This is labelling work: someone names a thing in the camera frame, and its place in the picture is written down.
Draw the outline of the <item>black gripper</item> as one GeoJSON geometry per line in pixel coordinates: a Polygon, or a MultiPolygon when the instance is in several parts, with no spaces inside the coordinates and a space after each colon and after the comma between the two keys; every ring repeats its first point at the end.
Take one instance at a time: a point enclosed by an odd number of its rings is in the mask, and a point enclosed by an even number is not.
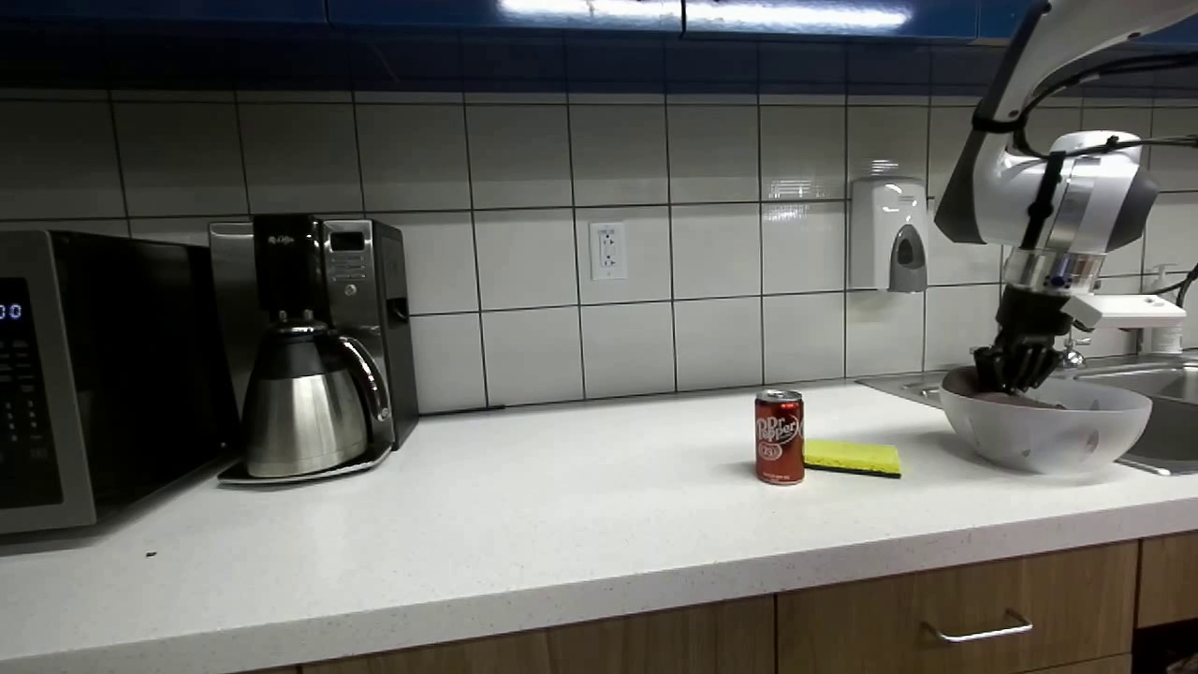
{"type": "Polygon", "coordinates": [[[997,337],[972,352],[972,378],[980,393],[1037,389],[1061,364],[1061,340],[1070,333],[1063,297],[1005,289],[997,310],[997,337]]]}

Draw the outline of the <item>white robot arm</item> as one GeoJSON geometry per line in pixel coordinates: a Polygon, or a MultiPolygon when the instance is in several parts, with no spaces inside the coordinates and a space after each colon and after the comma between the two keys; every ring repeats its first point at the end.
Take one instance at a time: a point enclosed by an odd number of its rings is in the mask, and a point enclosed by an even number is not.
{"type": "Polygon", "coordinates": [[[1198,0],[1037,0],[1011,37],[936,204],[950,244],[1007,249],[997,337],[972,352],[985,393],[1037,389],[1067,364],[1070,304],[1096,289],[1103,254],[1145,232],[1151,187],[1135,132],[1063,132],[1048,149],[1031,113],[1085,80],[1192,66],[1192,53],[1123,45],[1198,15],[1198,0]]]}

